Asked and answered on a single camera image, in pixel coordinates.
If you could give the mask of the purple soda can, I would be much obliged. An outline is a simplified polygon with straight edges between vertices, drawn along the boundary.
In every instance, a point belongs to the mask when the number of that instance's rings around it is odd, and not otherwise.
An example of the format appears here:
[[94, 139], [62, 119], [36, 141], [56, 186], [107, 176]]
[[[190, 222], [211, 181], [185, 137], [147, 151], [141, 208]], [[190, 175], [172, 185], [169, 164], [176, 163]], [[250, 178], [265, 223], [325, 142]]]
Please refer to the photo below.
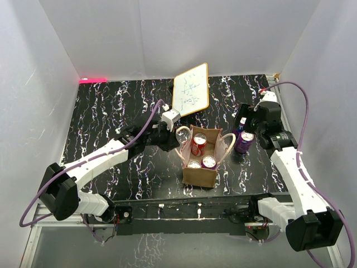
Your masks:
[[247, 118], [246, 117], [242, 117], [239, 122], [235, 122], [235, 125], [233, 127], [233, 133], [236, 136], [239, 136], [239, 134], [244, 130], [244, 126], [246, 123]]
[[236, 144], [234, 146], [235, 151], [239, 154], [245, 154], [246, 152], [248, 152], [254, 139], [255, 139], [254, 134], [246, 131], [242, 131], [239, 134]]

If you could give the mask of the patterned canvas tote bag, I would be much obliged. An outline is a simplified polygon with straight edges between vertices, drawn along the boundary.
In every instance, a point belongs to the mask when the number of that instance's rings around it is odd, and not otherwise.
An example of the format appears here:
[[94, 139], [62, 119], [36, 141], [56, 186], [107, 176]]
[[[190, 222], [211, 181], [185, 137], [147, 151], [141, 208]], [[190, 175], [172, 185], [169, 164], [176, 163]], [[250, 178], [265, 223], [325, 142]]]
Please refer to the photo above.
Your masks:
[[[176, 153], [182, 162], [183, 179], [182, 182], [187, 185], [200, 186], [204, 188], [214, 188], [216, 177], [218, 175], [218, 167], [228, 157], [236, 142], [236, 135], [228, 133], [223, 135], [222, 129], [216, 128], [201, 128], [196, 126], [179, 127], [176, 130], [176, 137], [185, 136], [185, 141], [176, 149]], [[205, 152], [201, 156], [194, 156], [191, 152], [192, 138], [197, 133], [203, 133], [207, 138]], [[210, 169], [192, 169], [187, 168], [187, 163], [190, 160], [197, 160], [201, 163], [201, 159], [206, 155], [215, 157], [217, 167], [215, 170]]]

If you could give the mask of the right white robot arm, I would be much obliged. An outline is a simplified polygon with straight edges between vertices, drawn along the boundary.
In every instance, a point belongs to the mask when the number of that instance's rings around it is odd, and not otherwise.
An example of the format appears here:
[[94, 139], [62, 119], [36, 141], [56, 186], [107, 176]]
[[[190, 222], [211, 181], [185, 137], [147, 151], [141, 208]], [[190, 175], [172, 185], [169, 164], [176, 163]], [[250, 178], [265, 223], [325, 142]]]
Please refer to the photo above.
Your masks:
[[252, 220], [270, 219], [286, 233], [297, 252], [333, 246], [343, 223], [335, 209], [312, 188], [312, 180], [302, 161], [297, 159], [294, 136], [284, 129], [281, 106], [263, 101], [257, 106], [241, 104], [234, 128], [245, 118], [243, 133], [252, 134], [279, 171], [288, 189], [293, 207], [287, 207], [270, 193], [251, 196], [248, 213]]

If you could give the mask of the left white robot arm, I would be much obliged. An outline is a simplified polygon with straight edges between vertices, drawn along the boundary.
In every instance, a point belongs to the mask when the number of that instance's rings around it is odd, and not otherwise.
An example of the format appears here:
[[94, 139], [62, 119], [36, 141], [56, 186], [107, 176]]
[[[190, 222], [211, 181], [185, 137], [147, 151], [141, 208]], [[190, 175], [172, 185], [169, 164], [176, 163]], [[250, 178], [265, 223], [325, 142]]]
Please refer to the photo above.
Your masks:
[[108, 223], [114, 219], [115, 204], [104, 194], [82, 191], [83, 187], [111, 167], [142, 153], [147, 146], [171, 151], [179, 146], [175, 129], [166, 122], [151, 121], [147, 128], [131, 126], [96, 151], [72, 163], [47, 167], [40, 185], [40, 201], [58, 221], [75, 213], [91, 214]]

